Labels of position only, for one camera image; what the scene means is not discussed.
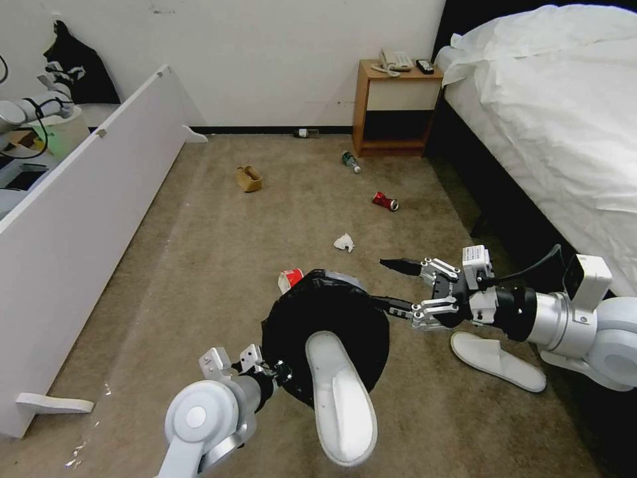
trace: black trash bag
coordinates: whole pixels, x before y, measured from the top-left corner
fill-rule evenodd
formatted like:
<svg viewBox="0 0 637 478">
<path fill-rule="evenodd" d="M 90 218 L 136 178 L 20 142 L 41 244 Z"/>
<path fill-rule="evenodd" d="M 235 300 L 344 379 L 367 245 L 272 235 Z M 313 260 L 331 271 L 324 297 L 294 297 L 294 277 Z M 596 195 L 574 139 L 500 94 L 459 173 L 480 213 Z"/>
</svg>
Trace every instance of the black trash bag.
<svg viewBox="0 0 637 478">
<path fill-rule="evenodd" d="M 263 330 L 263 359 L 282 360 L 292 379 L 283 388 L 314 408 L 312 375 L 305 343 L 319 331 L 333 332 L 342 342 L 365 388 L 371 391 L 389 355 L 389 322 L 360 287 L 330 272 L 315 269 L 272 306 Z"/>
<path fill-rule="evenodd" d="M 62 71 L 58 73 L 63 75 L 61 78 L 57 76 L 56 81 L 69 87 L 73 102 L 120 104 L 115 86 L 95 50 L 73 37 L 64 22 L 57 20 L 53 28 L 56 38 L 44 52 L 44 57 L 62 66 Z"/>
</svg>

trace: green bottle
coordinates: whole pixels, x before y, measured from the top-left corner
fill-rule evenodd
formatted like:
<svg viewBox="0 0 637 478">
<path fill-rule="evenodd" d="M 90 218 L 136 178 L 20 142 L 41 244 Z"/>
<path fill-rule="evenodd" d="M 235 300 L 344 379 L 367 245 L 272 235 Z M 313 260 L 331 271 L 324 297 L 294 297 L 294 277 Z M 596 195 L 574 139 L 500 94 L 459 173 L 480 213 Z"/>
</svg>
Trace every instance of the green bottle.
<svg viewBox="0 0 637 478">
<path fill-rule="evenodd" d="M 343 151 L 342 160 L 343 164 L 347 167 L 353 168 L 356 174 L 360 173 L 360 166 L 356 162 L 356 158 L 354 157 L 354 155 L 351 154 L 349 151 Z"/>
</svg>

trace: white wall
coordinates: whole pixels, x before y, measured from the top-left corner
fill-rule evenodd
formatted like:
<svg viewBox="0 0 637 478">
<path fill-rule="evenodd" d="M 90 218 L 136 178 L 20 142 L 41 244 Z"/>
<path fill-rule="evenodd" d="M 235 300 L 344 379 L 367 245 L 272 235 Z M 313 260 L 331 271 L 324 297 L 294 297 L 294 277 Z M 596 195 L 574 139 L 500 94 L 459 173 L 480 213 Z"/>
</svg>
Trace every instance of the white wall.
<svg viewBox="0 0 637 478">
<path fill-rule="evenodd" d="M 359 58 L 428 57 L 445 0 L 0 0 L 0 98 L 42 87 L 51 13 L 104 60 L 122 99 L 169 63 L 190 125 L 351 125 Z M 103 108 L 88 108 L 96 125 Z"/>
</svg>

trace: white telephone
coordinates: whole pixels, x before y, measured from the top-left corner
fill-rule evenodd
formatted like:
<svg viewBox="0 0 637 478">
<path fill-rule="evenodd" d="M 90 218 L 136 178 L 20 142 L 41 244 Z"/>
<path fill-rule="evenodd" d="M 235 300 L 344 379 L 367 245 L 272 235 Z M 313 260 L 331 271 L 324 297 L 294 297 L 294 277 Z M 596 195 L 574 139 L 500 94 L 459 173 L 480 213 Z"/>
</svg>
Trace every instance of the white telephone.
<svg viewBox="0 0 637 478">
<path fill-rule="evenodd" d="M 389 76 L 399 76 L 401 71 L 410 71 L 413 63 L 407 53 L 383 48 L 380 51 L 381 65 L 373 65 L 372 69 L 387 73 Z"/>
</svg>

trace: remote control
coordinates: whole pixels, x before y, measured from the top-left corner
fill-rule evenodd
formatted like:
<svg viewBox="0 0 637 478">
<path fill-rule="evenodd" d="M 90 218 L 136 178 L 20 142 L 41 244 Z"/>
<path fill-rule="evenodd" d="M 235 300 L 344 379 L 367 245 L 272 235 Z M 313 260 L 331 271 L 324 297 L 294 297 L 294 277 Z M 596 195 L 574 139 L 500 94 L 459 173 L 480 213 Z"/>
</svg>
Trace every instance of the remote control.
<svg viewBox="0 0 637 478">
<path fill-rule="evenodd" d="M 418 69 L 422 71 L 422 73 L 433 74 L 433 65 L 427 60 L 416 60 L 416 65 L 418 66 Z"/>
</svg>

